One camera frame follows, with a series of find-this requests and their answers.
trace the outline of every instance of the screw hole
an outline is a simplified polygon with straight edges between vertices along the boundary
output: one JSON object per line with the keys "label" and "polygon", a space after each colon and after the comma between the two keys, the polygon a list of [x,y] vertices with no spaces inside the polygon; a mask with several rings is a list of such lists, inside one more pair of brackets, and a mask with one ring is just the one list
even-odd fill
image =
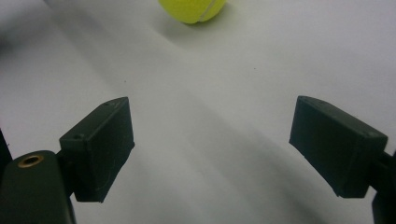
{"label": "screw hole", "polygon": [[34,165],[39,164],[43,160],[44,160],[43,156],[33,155],[33,156],[27,157],[27,158],[23,159],[22,161],[20,161],[18,163],[18,166],[21,168],[28,168],[28,167],[32,167]]}

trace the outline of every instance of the white surface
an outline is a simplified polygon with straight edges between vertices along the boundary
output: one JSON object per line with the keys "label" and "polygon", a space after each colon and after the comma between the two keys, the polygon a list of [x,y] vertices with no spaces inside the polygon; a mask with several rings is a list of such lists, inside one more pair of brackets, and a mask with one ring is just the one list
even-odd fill
{"label": "white surface", "polygon": [[56,152],[129,97],[136,147],[103,204],[73,201],[78,223],[373,223],[373,190],[337,198],[288,141],[303,94],[393,152],[394,1],[229,0],[193,26],[155,0],[77,2],[1,3],[0,126],[14,157]]}

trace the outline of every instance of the yellow tennis ball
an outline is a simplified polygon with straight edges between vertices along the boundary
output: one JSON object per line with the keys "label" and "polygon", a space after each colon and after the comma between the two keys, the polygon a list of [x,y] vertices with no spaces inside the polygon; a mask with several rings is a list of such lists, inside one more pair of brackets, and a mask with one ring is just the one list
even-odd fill
{"label": "yellow tennis ball", "polygon": [[178,21],[196,23],[216,16],[226,0],[159,0],[163,8]]}

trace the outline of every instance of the black plastic part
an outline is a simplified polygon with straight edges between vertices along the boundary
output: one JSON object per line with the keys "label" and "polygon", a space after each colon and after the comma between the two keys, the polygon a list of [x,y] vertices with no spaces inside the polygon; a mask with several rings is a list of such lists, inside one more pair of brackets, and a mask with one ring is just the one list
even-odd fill
{"label": "black plastic part", "polygon": [[29,153],[7,166],[0,191],[0,223],[76,223],[53,152]]}
{"label": "black plastic part", "polygon": [[6,169],[7,164],[10,162],[12,162],[12,157],[9,153],[6,139],[0,130],[0,184],[3,179],[3,172]]}
{"label": "black plastic part", "polygon": [[368,172],[388,138],[324,101],[299,96],[290,134],[295,146],[330,184],[336,195],[363,198]]}
{"label": "black plastic part", "polygon": [[134,147],[127,97],[99,105],[60,139],[67,191],[79,202],[102,203]]}
{"label": "black plastic part", "polygon": [[380,193],[377,193],[372,206],[375,224],[396,223],[396,198],[384,197]]}
{"label": "black plastic part", "polygon": [[394,160],[394,157],[392,158],[389,154],[383,152],[379,159],[370,166],[369,184],[383,197],[396,198]]}

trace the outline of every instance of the tennis ball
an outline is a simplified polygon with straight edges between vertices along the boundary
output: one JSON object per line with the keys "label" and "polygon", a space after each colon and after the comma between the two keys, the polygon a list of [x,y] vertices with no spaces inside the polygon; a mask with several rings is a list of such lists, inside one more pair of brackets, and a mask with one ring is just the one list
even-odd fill
{"label": "tennis ball", "polygon": [[216,16],[226,0],[159,0],[165,11],[173,18],[193,24],[208,21]]}

